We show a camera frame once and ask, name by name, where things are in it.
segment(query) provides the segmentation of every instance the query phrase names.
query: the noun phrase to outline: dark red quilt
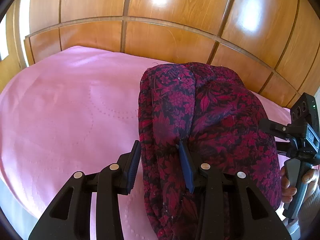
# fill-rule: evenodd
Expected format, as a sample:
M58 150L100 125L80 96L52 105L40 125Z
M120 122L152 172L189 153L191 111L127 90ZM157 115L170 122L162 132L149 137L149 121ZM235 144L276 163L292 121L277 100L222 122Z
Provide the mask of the dark red quilt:
M275 140L258 128L266 117L258 98L228 68L191 62L146 70L139 134L145 207L158 239L194 240L196 235L199 201L186 189L175 147L182 138L204 162L228 174L248 174L274 209L279 207Z

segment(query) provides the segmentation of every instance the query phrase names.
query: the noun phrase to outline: device screw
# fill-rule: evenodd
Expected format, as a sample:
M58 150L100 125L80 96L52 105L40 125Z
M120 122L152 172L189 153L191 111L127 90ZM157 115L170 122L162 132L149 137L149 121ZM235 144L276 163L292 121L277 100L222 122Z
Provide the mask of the device screw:
M110 170L115 171L117 169L119 169L119 165L118 164L114 163L114 164L110 165Z
M75 179L81 178L81 177L82 177L82 172L81 172L81 171L77 171L75 174L73 174L73 177L74 177Z
M244 172L242 172L242 171L239 171L239 172L237 173L237 176L238 176L239 178L241 178L241 179L244 179L244 178L246 177L246 174L245 174Z
M208 163L202 163L201 168L204 170L208 170L208 169L210 169L210 165Z

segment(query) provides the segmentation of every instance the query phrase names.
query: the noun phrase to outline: floral pattern fabric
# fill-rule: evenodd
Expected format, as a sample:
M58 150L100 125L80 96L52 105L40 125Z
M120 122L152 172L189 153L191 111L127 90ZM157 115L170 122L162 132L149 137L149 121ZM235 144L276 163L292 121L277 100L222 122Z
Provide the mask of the floral pattern fabric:
M203 162L232 175L245 172L279 207L275 140L258 127L266 117L258 98L228 68L191 62L145 71L139 95L144 202L159 240L196 236L199 200L186 189L176 148L183 138Z

